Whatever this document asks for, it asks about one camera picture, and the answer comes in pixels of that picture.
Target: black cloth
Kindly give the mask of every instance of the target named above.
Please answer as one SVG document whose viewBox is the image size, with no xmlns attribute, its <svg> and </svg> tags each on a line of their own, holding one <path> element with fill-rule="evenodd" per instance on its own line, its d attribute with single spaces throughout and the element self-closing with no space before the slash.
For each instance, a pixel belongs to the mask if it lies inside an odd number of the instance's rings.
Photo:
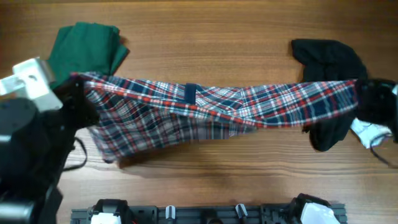
<svg viewBox="0 0 398 224">
<path fill-rule="evenodd" d="M 304 67 L 303 82 L 365 79 L 366 67 L 355 51 L 336 40 L 292 40 L 293 56 Z M 307 126 L 312 146 L 318 151 L 327 151 L 347 135 L 355 118 L 350 112 Z"/>
</svg>

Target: red and blue plaid cloth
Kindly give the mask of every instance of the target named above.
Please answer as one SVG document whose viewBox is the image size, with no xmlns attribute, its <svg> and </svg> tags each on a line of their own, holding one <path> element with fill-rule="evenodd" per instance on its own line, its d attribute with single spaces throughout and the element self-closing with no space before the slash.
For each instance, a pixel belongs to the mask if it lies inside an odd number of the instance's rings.
<svg viewBox="0 0 398 224">
<path fill-rule="evenodd" d="M 90 133 L 109 161 L 258 128 L 304 126 L 358 104 L 355 80 L 220 88 L 77 75 L 86 80 L 86 96 L 100 116 Z"/>
</svg>

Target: wooden table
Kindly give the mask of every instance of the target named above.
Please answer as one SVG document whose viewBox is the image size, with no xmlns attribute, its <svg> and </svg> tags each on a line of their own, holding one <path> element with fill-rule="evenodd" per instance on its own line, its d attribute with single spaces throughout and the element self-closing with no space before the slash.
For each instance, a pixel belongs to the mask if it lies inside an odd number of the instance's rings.
<svg viewBox="0 0 398 224">
<path fill-rule="evenodd" d="M 303 67 L 289 42 L 309 38 L 340 40 L 373 77 L 398 79 L 393 1 L 40 2 L 0 4 L 1 76 L 27 58 L 47 58 L 60 27 L 88 21 L 120 28 L 131 50 L 117 72 L 122 77 L 218 86 L 297 82 Z M 100 198 L 200 206 L 287 203 L 301 192 L 345 203 L 349 223 L 398 223 L 398 171 L 351 133 L 319 153 L 300 129 L 262 130 L 124 161 L 122 167 L 133 164 L 124 170 L 102 162 L 85 130 L 79 136 L 89 163 L 63 174 L 59 223 L 69 222 L 71 208 Z M 79 160 L 78 151 L 70 156 Z"/>
</svg>

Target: plaid shirt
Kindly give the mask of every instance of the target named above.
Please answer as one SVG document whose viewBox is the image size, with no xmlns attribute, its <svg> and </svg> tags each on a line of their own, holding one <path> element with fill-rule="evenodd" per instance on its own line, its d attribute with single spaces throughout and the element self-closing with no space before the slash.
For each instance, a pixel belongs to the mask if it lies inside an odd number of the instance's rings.
<svg viewBox="0 0 398 224">
<path fill-rule="evenodd" d="M 77 73 L 99 124 L 90 133 L 114 161 L 151 148 L 228 139 L 258 128 L 304 126 L 354 109 L 355 80 L 206 87 Z"/>
</svg>

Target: green cloth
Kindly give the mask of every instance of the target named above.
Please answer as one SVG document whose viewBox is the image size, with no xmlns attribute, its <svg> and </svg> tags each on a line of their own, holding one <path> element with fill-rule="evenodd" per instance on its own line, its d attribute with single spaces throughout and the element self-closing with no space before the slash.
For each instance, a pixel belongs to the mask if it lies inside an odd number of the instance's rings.
<svg viewBox="0 0 398 224">
<path fill-rule="evenodd" d="M 50 86 L 58 87 L 71 72 L 113 75 L 128 53 L 115 26 L 77 22 L 62 27 L 48 59 L 56 79 Z"/>
</svg>

